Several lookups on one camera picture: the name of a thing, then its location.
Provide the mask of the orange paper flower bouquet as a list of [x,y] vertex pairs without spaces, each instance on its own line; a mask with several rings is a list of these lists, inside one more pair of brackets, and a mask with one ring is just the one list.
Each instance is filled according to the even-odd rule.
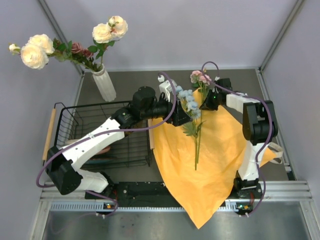
[[198,163],[194,139],[181,126],[164,123],[153,129],[160,175],[197,229],[230,195],[246,150],[242,124],[224,107],[203,111],[202,120]]

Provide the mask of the blue flower stem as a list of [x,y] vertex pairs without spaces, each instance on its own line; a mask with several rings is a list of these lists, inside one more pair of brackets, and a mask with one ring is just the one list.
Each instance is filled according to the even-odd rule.
[[200,147],[201,147],[201,136],[202,136],[202,111],[195,97],[193,96],[193,91],[191,89],[184,90],[181,86],[175,87],[175,92],[179,103],[182,107],[183,113],[185,113],[190,121],[182,125],[183,133],[191,137],[194,141],[195,154],[194,154],[194,169],[197,170],[199,157],[200,157]]

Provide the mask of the white ribbed ceramic vase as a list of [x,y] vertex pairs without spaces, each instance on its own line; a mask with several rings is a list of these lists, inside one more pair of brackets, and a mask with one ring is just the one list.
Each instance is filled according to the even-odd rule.
[[92,72],[92,77],[103,100],[112,102],[117,97],[116,90],[103,63],[99,65],[99,69],[100,71]]

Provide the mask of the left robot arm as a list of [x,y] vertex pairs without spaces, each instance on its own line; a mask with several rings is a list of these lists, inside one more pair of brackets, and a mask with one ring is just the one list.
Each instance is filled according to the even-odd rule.
[[165,93],[156,98],[153,88],[143,86],[134,93],[127,106],[118,109],[83,138],[62,148],[50,148],[47,156],[53,160],[45,171],[61,195],[93,191],[102,198],[109,198],[114,187],[106,174],[83,170],[82,166],[104,148],[137,131],[143,121],[157,118],[175,127],[192,120],[178,100],[167,99]]

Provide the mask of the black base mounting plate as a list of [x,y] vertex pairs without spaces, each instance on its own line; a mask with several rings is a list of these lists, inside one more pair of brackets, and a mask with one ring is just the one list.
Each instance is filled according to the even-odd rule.
[[100,194],[116,200],[118,206],[122,208],[170,208],[181,206],[170,194],[165,184],[160,181],[121,181],[110,183]]

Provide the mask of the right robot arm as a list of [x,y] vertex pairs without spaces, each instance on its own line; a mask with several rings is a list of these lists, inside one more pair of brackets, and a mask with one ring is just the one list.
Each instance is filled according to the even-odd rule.
[[251,194],[260,198],[260,165],[272,138],[278,134],[274,104],[271,100],[263,101],[248,97],[245,93],[234,92],[229,78],[219,78],[200,109],[216,111],[222,105],[242,114],[242,133],[246,140],[244,158],[234,178],[233,192],[239,198]]

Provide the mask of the cream printed ribbon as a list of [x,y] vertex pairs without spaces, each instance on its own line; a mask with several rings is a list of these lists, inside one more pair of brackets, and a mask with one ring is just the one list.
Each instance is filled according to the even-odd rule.
[[270,162],[276,165],[281,165],[283,163],[283,148],[275,142],[270,142],[268,148],[275,154],[275,158],[270,160]]

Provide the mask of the mauve rose stem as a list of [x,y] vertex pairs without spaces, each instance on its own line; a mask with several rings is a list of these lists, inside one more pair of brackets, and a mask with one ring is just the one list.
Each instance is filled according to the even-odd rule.
[[71,58],[75,63],[80,64],[85,69],[93,72],[99,72],[101,67],[94,62],[94,54],[87,48],[82,47],[78,42],[73,42],[71,45]]

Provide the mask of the cream rose stem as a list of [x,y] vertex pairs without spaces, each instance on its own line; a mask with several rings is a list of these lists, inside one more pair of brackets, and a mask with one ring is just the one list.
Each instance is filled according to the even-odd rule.
[[70,61],[82,66],[72,60],[72,43],[72,41],[63,43],[56,38],[51,39],[46,34],[36,34],[22,47],[10,43],[8,50],[12,55],[20,56],[23,64],[31,69],[43,69],[49,63],[49,58],[55,58],[59,62]]
[[128,31],[129,26],[121,16],[112,16],[106,23],[99,23],[92,30],[93,45],[87,49],[95,55],[95,60],[103,64],[104,53],[113,47]]

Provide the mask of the pink rose stem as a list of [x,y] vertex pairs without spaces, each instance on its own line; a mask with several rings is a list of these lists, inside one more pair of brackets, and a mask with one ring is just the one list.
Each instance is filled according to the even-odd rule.
[[212,82],[211,78],[200,70],[194,70],[190,75],[190,81],[195,88],[198,88],[203,102],[207,97],[209,86]]

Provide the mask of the pink rimmed plate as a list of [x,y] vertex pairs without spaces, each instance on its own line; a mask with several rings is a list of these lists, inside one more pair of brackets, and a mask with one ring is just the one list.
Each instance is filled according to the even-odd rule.
[[110,147],[110,146],[107,146],[107,147],[103,148],[101,151],[99,151],[99,152],[97,153],[97,155],[105,154],[105,153],[109,152],[110,149],[111,149],[111,147]]

